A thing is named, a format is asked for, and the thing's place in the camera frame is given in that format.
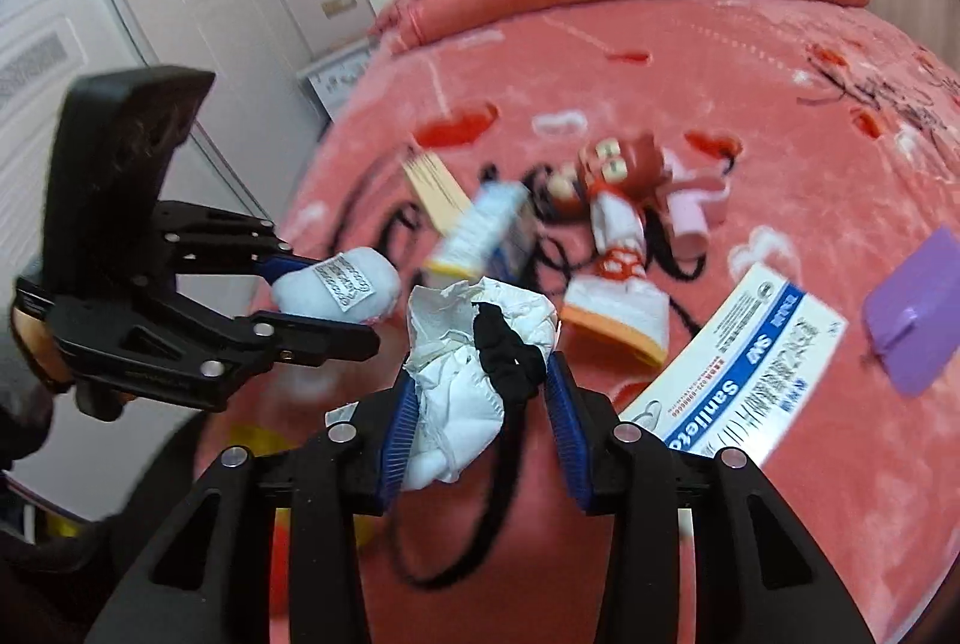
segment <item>tissue package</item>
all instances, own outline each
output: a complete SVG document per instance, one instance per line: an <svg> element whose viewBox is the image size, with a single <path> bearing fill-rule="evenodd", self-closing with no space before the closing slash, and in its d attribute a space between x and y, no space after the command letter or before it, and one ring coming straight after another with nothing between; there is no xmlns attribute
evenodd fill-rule
<svg viewBox="0 0 960 644"><path fill-rule="evenodd" d="M525 185L482 185L473 205L424 264L430 289L490 276L515 284L536 243L536 217Z"/></svg>

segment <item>blue stripe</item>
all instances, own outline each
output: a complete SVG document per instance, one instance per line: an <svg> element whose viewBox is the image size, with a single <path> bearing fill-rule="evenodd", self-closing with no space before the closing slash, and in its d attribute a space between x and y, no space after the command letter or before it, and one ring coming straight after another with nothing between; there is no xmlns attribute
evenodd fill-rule
<svg viewBox="0 0 960 644"><path fill-rule="evenodd" d="M699 443L712 423L731 407L736 394L742 390L743 385L754 375L760 363L766 359L776 339L784 332L790 317L796 312L800 300L803 300L803 294L805 293L793 284L786 284L781 289L781 293L767 311L757 332L750 338L750 342L744 344L726 370L721 371L717 377L717 384L712 390L709 390L697 405L690 409L690 416L680 422L674 431L664 438L667 446L689 452ZM704 412L704 406L712 407L709 414Z"/></svg>

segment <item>black device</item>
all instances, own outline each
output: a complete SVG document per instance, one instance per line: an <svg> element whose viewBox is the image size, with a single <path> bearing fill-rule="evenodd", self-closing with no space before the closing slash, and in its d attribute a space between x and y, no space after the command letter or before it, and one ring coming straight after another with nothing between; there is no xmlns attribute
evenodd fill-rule
<svg viewBox="0 0 960 644"><path fill-rule="evenodd" d="M367 327L279 313L230 319L176 293L178 273L270 281L311 262L292 256L267 220L157 201L212 81L155 67L82 79L67 97L43 260L18 280L16 303L46 323L98 417L114 417L113 393L217 411L275 361L318 366L377 351ZM493 337L509 332L493 327ZM503 375L520 375L512 354L500 361ZM826 557L741 450L675 452L578 388L562 354L542 371L571 495L585 513L616 518L598 644L676 641L678 508L693 511L698 644L872 642ZM274 514L291 508L291 641L366 644L353 515L388 510L418 418L401 372L299 449L224 450L120 580L88 642L267 644Z"/></svg>

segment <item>wall outlet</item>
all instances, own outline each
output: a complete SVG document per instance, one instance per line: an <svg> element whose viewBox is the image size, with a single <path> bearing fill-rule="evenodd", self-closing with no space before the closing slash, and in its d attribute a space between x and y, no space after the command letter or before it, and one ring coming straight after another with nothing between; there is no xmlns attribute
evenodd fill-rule
<svg viewBox="0 0 960 644"><path fill-rule="evenodd" d="M323 14L332 19L341 13L352 10L357 6L357 0L323 0L320 7L323 7Z"/></svg>

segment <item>bed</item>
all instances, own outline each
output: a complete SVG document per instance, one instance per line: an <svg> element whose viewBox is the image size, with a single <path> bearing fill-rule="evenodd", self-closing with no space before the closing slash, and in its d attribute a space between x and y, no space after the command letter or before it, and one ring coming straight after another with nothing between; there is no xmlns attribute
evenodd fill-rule
<svg viewBox="0 0 960 644"><path fill-rule="evenodd" d="M653 269L651 278L706 321L753 262L766 262L850 320L827 375L764 470L877 641L898 640L960 550L960 359L923 395L902 398L865 360L859 313L865 295L930 233L960 233L960 79L898 29L834 3L853 0L602 0L509 17L486 9L487 21L474 13L466 31L437 38L427 30L417 33L422 46L398 43L403 15L431 1L400 0L282 236L318 259L376 243L410 284L436 235L412 207L398 165L411 132L452 110L498 110L474 142L440 150L467 194L494 168L517 180L607 134L652 130L691 164L698 156L685 132L734 134L743 152L703 272L688 280ZM397 4L371 2L381 12ZM589 232L548 227L565 258L551 249L559 265L541 267L539 285L559 295L563 263L589 257ZM689 332L675 314L670 330L672 358ZM231 442L256 451L299 443L327 409L392 383L406 349L402 315L378 332L382 351L366 364L286 367L248 385L213 420L200 464ZM578 381L619 407L652 378L630 355L573 330L563 330L560 348ZM520 494L475 577L444 593L417 592L395 578L381 538L362 548L374 641L592 641L610 523L579 515L541 403L531 419ZM403 496L401 543L414 568L427 572L458 554L488 471L483 456L458 484ZM691 593L686 574L683 641L693 637Z"/></svg>

